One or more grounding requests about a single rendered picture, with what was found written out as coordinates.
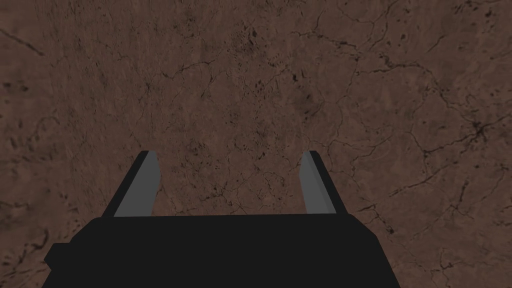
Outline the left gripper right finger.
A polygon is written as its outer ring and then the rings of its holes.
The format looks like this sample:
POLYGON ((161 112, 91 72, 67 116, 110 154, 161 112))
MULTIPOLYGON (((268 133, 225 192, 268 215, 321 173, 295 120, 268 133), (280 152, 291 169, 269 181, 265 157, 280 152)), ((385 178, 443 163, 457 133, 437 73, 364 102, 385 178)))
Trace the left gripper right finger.
POLYGON ((317 151, 303 152, 299 180, 308 214, 346 214, 348 212, 317 151))

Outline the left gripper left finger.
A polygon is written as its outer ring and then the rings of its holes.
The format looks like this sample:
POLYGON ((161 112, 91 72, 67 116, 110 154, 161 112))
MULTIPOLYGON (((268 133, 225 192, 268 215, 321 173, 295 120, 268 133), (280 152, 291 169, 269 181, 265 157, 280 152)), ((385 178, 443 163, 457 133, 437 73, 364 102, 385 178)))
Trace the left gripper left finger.
POLYGON ((161 183, 154 150, 141 151, 104 210, 103 217, 150 217, 161 183))

